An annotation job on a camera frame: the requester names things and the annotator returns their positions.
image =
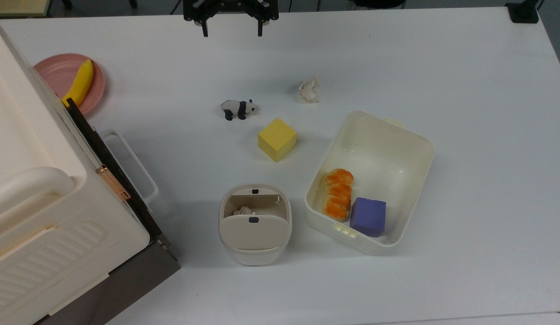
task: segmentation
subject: purple block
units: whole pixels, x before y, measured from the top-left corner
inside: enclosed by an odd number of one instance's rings
[[[387,203],[367,198],[356,198],[350,213],[350,228],[378,237],[385,231],[385,212]]]

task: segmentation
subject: panda figurine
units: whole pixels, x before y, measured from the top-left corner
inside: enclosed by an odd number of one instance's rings
[[[252,113],[257,108],[258,106],[252,103],[251,99],[249,102],[225,101],[222,103],[222,110],[226,113],[226,120],[228,121],[231,121],[234,116],[238,116],[240,120],[245,120],[246,114]]]

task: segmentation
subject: white handle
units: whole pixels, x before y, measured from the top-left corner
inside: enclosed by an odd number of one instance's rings
[[[150,183],[150,185],[152,186],[152,193],[150,193],[150,195],[142,198],[144,200],[144,202],[146,204],[149,204],[150,202],[152,202],[156,197],[158,197],[158,194],[160,193],[158,186],[156,185],[156,182],[152,179],[152,177],[149,175],[148,171],[145,170],[144,165],[142,165],[141,161],[138,159],[138,157],[135,155],[135,153],[133,152],[133,150],[131,150],[129,144],[127,144],[126,140],[123,138],[123,136],[121,136],[121,134],[119,134],[117,131],[113,130],[113,129],[109,129],[109,130],[105,130],[103,132],[100,133],[100,137],[102,139],[108,138],[109,136],[114,135],[117,136],[117,138],[119,139],[119,142],[121,142],[121,144],[123,145],[123,147],[125,148],[125,150],[127,150],[127,152],[130,154],[131,158],[135,161],[135,164],[137,164],[137,166],[140,168],[141,172],[144,174],[145,178],[148,180],[148,182]]]
[[[22,171],[0,183],[0,214],[35,194],[53,191],[64,196],[74,187],[71,177],[58,168],[36,167]]]

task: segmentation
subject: yellow sponge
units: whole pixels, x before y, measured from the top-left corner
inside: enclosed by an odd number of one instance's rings
[[[258,147],[278,162],[296,145],[296,131],[277,117],[258,134]]]

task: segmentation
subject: toy bread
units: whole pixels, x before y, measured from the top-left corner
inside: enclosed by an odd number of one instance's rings
[[[352,173],[346,169],[333,169],[326,175],[326,194],[323,208],[324,214],[338,222],[348,218],[348,209],[352,201]]]

